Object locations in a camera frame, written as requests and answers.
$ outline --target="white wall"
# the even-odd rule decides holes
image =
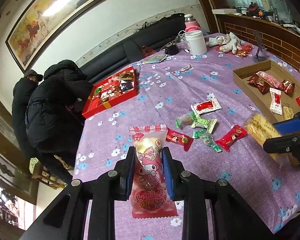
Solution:
[[[0,19],[0,100],[11,111],[12,90],[23,76],[13,60],[5,40],[31,0],[10,0]],[[83,14],[66,28],[41,54],[33,69],[43,73],[63,59],[76,61],[94,46],[118,31],[150,16],[199,0],[106,0]]]

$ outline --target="purple tablecloth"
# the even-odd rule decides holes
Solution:
[[[181,44],[181,48],[186,48],[186,44]],[[251,54],[255,55],[256,50],[255,47]],[[278,62],[300,81],[300,73],[290,65],[270,53],[266,52],[264,56]],[[171,74],[189,64],[192,70],[179,76]],[[232,71],[250,64],[253,64],[250,56],[221,54],[214,48],[209,48],[203,56],[191,56],[181,50],[160,64],[134,64],[140,69],[139,95],[86,120],[74,178],[82,181],[97,179],[113,169],[118,160],[124,159],[132,145],[129,126],[167,124],[173,130],[181,131],[175,127],[175,118],[187,113],[191,104],[213,96],[222,109],[204,117],[218,119],[214,139],[220,139],[234,124],[242,125],[258,109],[233,82]],[[182,130],[189,136],[193,131],[190,126]],[[250,136],[236,141],[230,152],[221,153],[205,146],[200,139],[194,140],[188,152],[174,143],[166,142],[165,145],[174,159],[180,160],[186,170],[201,179],[229,181],[272,232],[280,230],[300,209],[300,168],[292,167],[290,163],[279,168]],[[116,202],[116,238],[181,239],[183,202],[177,203],[177,209],[178,217],[138,220],[132,218],[130,201]]]

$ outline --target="black puffer jacket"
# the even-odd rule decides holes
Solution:
[[[71,165],[83,125],[65,106],[72,106],[77,98],[87,100],[93,86],[86,78],[71,60],[52,65],[44,73],[44,82],[33,92],[27,109],[31,145],[43,153],[71,153],[71,162],[65,160]]]

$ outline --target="framed painting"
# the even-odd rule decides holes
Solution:
[[[11,30],[6,45],[25,72],[46,46],[84,11],[102,0],[32,0]]]

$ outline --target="open cardboard tray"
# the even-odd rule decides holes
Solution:
[[[264,71],[273,77],[275,77],[279,82],[284,79],[295,83],[295,89],[292,95],[287,95],[284,92],[281,94],[281,103],[289,104],[293,109],[293,113],[296,114],[300,111],[300,107],[296,101],[297,97],[300,97],[300,82],[293,76],[290,75],[283,67],[279,66],[277,63],[271,60],[266,60],[263,62],[255,63],[246,67],[238,68],[233,70],[233,80],[234,82],[246,93],[248,97],[256,104],[256,106],[261,110],[266,119],[271,123],[284,121],[283,115],[274,114],[270,111],[269,107],[271,104],[270,92],[262,94],[259,89],[248,83],[249,78],[258,71]],[[298,165],[298,161],[294,158],[290,161],[293,166]]]

